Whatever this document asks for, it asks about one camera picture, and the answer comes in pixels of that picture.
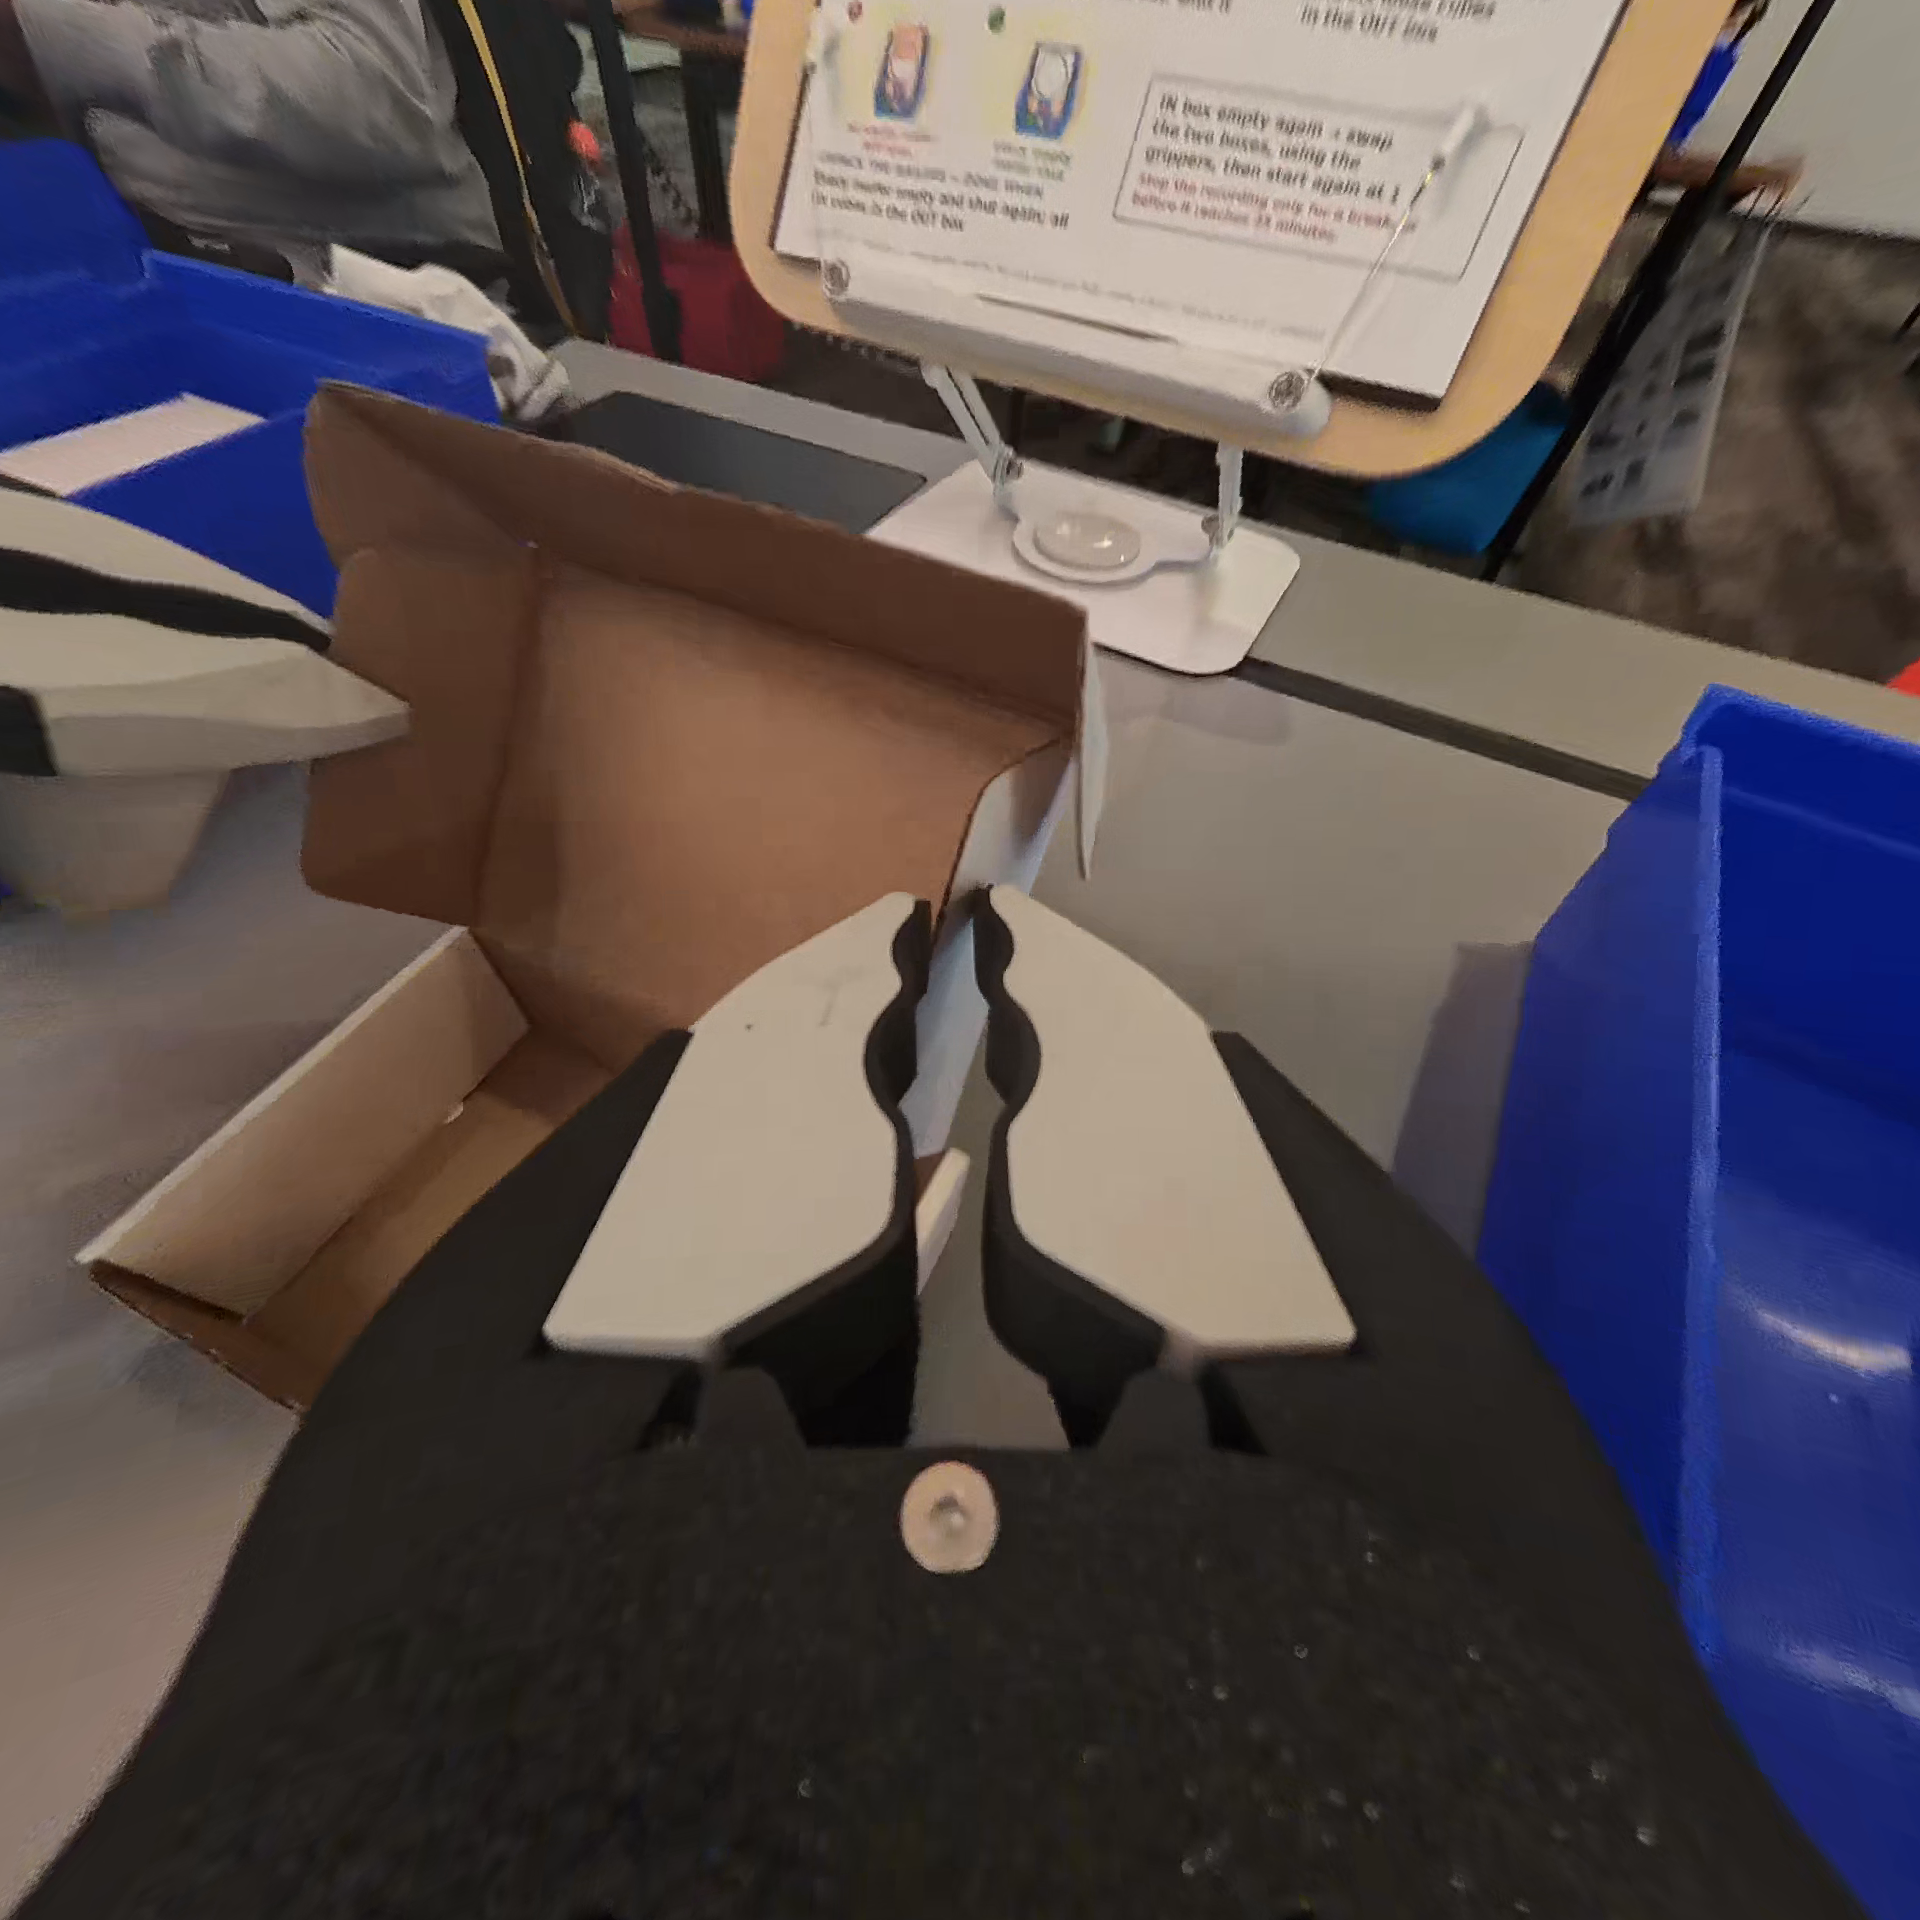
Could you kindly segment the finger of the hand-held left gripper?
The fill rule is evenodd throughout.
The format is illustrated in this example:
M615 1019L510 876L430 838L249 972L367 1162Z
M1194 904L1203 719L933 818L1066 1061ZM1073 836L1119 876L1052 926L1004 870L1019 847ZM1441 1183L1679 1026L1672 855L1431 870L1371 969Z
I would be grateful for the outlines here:
M67 495L0 484L0 607L115 614L170 632L331 648L321 614Z
M276 632L184 632L126 614L6 614L6 897L64 915L155 904L239 769L408 733L408 705Z

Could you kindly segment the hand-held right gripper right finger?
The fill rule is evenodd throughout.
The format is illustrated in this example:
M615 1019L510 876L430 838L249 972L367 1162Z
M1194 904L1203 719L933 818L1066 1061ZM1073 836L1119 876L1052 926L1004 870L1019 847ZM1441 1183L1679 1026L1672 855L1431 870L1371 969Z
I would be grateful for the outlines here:
M1354 1355L1355 1320L1217 1036L1162 978L1019 887L973 902L983 1310L1092 1448L1139 1378Z

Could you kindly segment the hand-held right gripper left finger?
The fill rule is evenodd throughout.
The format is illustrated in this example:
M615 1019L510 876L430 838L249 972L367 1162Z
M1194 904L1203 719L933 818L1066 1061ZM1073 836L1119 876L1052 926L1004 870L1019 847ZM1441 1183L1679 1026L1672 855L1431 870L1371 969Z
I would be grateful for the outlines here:
M541 1320L554 1350L752 1368L811 1441L904 1438L925 962L933 904L891 890L685 1028Z

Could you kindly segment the white cardboard box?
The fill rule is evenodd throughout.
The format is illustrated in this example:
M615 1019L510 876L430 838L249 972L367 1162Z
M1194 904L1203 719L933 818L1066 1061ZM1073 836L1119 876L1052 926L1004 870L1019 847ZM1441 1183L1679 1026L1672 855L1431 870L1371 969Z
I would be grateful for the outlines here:
M1101 816L1084 607L582 445L353 426L331 662L408 733L309 779L301 880L445 930L76 1257L310 1406L374 1310L615 1074L805 935L933 904L910 1152L983 1028L968 897Z
M0 483L39 490L39 495L82 495L93 484L148 471L184 451L248 433L254 426L264 418L239 402L173 394L173 398L157 398L115 418L71 426L46 442L6 445Z

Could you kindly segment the white cloth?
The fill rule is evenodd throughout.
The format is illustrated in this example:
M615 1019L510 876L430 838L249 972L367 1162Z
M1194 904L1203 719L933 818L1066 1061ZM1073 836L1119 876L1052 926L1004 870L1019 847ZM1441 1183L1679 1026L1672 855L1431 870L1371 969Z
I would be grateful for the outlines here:
M450 266L393 266L367 251L330 245L321 291L463 332L482 346L498 412L510 426L541 426L572 402L558 346L536 346L494 291Z

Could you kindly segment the white document stand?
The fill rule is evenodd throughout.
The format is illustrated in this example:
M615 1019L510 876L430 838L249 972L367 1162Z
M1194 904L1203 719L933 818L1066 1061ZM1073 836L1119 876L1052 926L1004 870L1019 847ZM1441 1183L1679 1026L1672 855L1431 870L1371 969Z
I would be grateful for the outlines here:
M752 7L733 150L733 240L788 321L901 352L958 418L973 465L879 536L1084 607L1110 655L1178 673L1235 669L1303 556L1246 506L1246 456L1322 477L1411 477L1485 442L1547 371L1601 251L1656 170L1733 7L1633 0L1618 16L1499 287L1432 409L1324 388L1316 432L1104 394L999 352L915 352L834 316L811 266L771 251L805 53L819 0Z

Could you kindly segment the red bag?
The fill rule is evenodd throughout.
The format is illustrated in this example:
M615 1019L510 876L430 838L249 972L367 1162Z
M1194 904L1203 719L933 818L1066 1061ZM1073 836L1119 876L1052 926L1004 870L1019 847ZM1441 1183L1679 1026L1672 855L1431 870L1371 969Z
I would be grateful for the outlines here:
M736 251L707 235L657 235L660 275L679 306L679 361L741 385L781 370L781 316L752 291ZM611 346L657 356L644 321L644 280L628 231L615 235Z

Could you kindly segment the blue bag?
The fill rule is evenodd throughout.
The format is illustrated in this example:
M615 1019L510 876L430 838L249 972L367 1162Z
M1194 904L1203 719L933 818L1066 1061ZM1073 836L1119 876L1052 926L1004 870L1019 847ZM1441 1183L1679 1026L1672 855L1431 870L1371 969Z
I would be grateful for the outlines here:
M1369 519L1375 530L1442 556L1485 556L1527 484L1566 432L1566 394L1535 385L1485 442L1442 465L1371 483Z

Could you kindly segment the grey printed sign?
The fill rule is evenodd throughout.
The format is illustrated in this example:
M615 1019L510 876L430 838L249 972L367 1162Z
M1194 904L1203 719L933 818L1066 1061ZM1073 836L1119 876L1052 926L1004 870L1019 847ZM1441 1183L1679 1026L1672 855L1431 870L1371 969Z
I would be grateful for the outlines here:
M1703 495L1742 316L1792 188L1715 217L1576 445L1566 521L1672 521Z

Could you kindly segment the instruction sheet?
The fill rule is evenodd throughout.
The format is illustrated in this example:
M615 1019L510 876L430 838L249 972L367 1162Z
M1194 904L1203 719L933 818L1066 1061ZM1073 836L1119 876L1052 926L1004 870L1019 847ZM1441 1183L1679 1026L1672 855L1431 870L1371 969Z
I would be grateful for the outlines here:
M1618 16L819 7L771 251L915 352L1305 433L1324 388L1432 409Z

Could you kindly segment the black tripod pole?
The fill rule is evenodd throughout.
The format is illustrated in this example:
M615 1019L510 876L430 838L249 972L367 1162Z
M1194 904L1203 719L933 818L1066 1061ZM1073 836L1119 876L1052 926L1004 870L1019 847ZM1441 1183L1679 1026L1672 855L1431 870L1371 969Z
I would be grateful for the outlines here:
M1552 442L1547 459L1535 465L1535 477L1513 495L1509 519L1499 521L1499 530L1481 552L1481 565L1474 565L1481 585L1499 585L1507 565L1521 552L1521 536L1527 536L1532 519L1552 495L1556 477L1566 471L1574 451L1584 445L1588 426L1597 418L1597 402L1618 385L1628 352L1639 346L1639 339L1666 310L1668 287L1684 270L1697 240L1719 217L1733 217L1738 184L1747 175L1754 175L1747 158L1752 158L1752 150L1754 150L1771 105L1781 102L1787 82L1806 60L1806 53L1812 53L1812 43L1816 43L1816 29L1828 25L1832 8L1840 8L1832 0L1812 0L1803 8L1803 19L1792 25L1781 58L1766 73L1754 102L1747 105L1738 140L1719 150L1719 158L1703 170L1703 181L1684 184L1679 205L1668 210L1666 231L1646 251L1646 262L1628 275L1621 298L1612 304L1601 332L1597 332L1597 343L1590 343L1590 352L1588 352L1588 361L1584 361L1584 371L1576 371L1576 385L1566 394L1566 426L1560 426L1560 433Z

